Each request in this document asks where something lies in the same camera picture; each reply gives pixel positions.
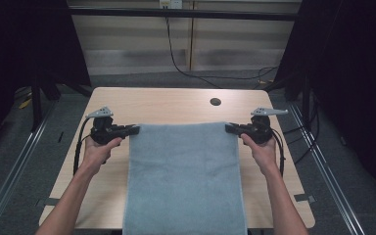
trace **folded cloth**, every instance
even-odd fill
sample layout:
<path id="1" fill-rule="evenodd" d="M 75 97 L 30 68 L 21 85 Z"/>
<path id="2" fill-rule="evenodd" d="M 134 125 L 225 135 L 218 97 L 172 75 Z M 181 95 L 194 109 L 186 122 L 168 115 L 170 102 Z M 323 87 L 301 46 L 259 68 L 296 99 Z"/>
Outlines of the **folded cloth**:
<path id="1" fill-rule="evenodd" d="M 247 234 L 238 140 L 225 122 L 139 126 L 123 234 Z"/>

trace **wall outlet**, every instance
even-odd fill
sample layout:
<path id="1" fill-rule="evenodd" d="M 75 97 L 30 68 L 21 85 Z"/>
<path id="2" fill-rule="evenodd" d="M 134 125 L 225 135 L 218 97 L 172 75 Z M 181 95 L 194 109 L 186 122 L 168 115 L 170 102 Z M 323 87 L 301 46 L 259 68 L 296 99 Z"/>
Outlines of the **wall outlet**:
<path id="1" fill-rule="evenodd" d="M 170 9 L 170 0 L 160 0 L 160 9 Z"/>
<path id="2" fill-rule="evenodd" d="M 170 0 L 171 9 L 182 9 L 182 0 Z"/>

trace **table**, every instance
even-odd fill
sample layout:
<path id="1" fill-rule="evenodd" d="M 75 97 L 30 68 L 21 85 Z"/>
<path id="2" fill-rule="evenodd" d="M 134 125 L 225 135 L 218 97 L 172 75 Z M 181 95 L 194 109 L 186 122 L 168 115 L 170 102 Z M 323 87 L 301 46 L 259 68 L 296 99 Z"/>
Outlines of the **table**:
<path id="1" fill-rule="evenodd" d="M 221 104 L 212 105 L 212 98 L 219 99 Z M 272 108 L 267 93 L 256 90 L 100 87 L 94 90 L 84 115 L 104 106 L 108 106 L 113 111 L 114 124 L 122 125 L 215 121 L 246 124 L 250 123 L 250 112 L 255 108 Z M 84 115 L 77 127 L 50 198 L 60 198 L 71 181 L 75 144 Z M 270 117 L 270 121 L 271 127 L 282 133 L 277 117 Z M 89 133 L 91 123 L 92 121 L 87 123 L 84 133 Z M 306 227 L 312 227 L 314 217 L 308 201 L 295 202 L 294 195 L 303 194 L 304 189 L 287 146 L 284 147 L 284 151 L 287 159 L 284 170 L 286 186 Z M 250 148 L 243 145 L 241 139 L 239 139 L 239 156 L 248 227 L 271 228 L 273 223 L 265 178 L 252 158 Z M 119 147 L 112 150 L 112 157 L 93 178 L 83 201 L 76 228 L 122 228 L 128 161 L 129 141 L 126 138 Z M 52 206 L 45 207 L 40 223 L 52 208 Z"/>

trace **horizontal black bar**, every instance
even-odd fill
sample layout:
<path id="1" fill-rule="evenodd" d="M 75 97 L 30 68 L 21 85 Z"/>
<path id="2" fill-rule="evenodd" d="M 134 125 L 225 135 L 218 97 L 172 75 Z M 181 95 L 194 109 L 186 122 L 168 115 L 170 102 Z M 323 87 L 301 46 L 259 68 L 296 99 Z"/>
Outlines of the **horizontal black bar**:
<path id="1" fill-rule="evenodd" d="M 220 12 L 179 9 L 142 9 L 142 8 L 20 8 L 21 12 L 30 14 L 63 14 L 77 16 L 122 16 L 122 17 L 164 17 L 164 18 L 202 18 L 293 22 L 298 14 L 258 13 L 258 12 Z"/>

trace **person's left hand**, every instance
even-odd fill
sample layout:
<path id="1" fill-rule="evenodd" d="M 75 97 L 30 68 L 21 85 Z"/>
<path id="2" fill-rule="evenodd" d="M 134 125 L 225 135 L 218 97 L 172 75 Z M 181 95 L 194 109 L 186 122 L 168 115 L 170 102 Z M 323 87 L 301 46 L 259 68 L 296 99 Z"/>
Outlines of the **person's left hand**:
<path id="1" fill-rule="evenodd" d="M 111 150 L 118 146 L 121 138 L 113 139 L 107 145 L 96 143 L 90 136 L 85 139 L 84 159 L 81 166 L 91 175 L 99 172 L 100 166 L 111 156 Z"/>

